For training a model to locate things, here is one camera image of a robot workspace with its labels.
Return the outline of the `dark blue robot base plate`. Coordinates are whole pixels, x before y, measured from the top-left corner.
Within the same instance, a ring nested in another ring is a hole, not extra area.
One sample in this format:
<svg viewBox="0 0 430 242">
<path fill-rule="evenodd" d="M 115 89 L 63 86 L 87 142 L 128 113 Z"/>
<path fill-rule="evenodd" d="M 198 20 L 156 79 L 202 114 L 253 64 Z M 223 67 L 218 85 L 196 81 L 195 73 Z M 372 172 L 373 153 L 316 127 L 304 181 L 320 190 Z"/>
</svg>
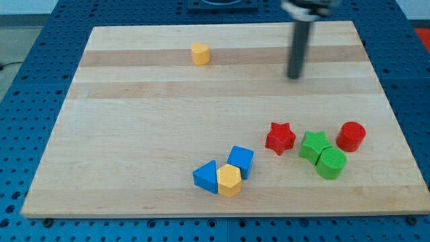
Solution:
<svg viewBox="0 0 430 242">
<path fill-rule="evenodd" d="M 185 0 L 188 11 L 258 10 L 258 0 Z"/>
</svg>

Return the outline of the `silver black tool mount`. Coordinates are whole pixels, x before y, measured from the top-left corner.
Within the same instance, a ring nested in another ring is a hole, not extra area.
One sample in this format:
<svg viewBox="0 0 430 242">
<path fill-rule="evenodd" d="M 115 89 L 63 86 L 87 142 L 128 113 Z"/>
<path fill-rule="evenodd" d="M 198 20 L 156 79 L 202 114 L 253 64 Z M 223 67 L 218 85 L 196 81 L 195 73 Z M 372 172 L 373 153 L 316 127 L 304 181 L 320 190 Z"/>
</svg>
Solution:
<svg viewBox="0 0 430 242">
<path fill-rule="evenodd" d="M 281 8 L 297 21 L 313 22 L 329 17 L 340 6 L 341 0 L 281 0 Z"/>
</svg>

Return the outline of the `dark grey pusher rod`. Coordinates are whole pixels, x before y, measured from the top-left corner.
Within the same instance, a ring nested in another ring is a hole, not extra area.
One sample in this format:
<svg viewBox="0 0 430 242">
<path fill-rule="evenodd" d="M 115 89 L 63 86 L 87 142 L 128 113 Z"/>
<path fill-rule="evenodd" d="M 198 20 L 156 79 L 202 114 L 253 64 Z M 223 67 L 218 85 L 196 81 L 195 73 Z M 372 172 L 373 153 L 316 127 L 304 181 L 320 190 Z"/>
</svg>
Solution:
<svg viewBox="0 0 430 242">
<path fill-rule="evenodd" d="M 301 76 L 311 27 L 312 22 L 297 20 L 294 23 L 294 33 L 286 72 L 289 79 L 299 79 Z"/>
</svg>

